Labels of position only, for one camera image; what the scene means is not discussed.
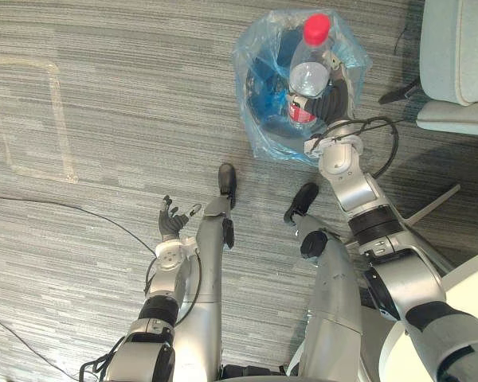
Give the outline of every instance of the red bottle cap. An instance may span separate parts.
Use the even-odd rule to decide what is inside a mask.
[[[304,23],[304,41],[308,45],[320,45],[326,39],[331,28],[331,21],[325,14],[313,14]]]

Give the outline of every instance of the trash bag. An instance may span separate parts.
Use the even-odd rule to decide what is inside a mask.
[[[331,50],[345,64],[355,106],[359,104],[363,79],[372,63],[346,22],[334,10],[269,12],[239,37],[232,52],[237,103],[256,158],[318,164],[304,154],[304,141],[324,131],[324,123],[319,121],[311,131],[297,130],[288,120],[285,99],[292,55],[303,38],[304,22],[316,13],[331,19]]]

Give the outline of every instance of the bottle label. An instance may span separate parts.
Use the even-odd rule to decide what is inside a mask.
[[[288,105],[288,114],[290,115],[290,118],[300,123],[311,122],[316,118],[313,114],[297,107],[294,103]]]

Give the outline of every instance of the floor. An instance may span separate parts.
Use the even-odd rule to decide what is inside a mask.
[[[380,107],[417,75],[423,0],[0,2],[0,195],[79,205],[154,247],[166,193],[183,208],[239,177],[236,246],[223,257],[223,361],[276,368],[304,337],[315,269],[282,221],[317,181],[311,212],[348,235],[317,170],[255,159],[235,103],[230,52],[267,11],[328,4],[374,66],[358,116],[406,118],[379,183],[409,215],[455,182],[462,190],[417,225],[456,265],[478,253],[478,138],[423,131],[424,95]],[[390,150],[365,134],[365,170]],[[186,232],[196,232],[198,219]],[[0,320],[70,373],[105,353],[143,303],[150,252],[104,220],[53,205],[0,201]],[[366,264],[353,255],[358,276]],[[64,380],[0,327],[0,381]]]

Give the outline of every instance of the water bottle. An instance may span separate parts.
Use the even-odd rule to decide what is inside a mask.
[[[329,81],[330,68],[324,54],[331,50],[328,38],[331,21],[325,14],[313,14],[304,23],[303,40],[297,45],[290,64],[288,84],[291,92],[306,98],[319,98]],[[290,103],[288,120],[298,130],[311,129],[316,117]]]

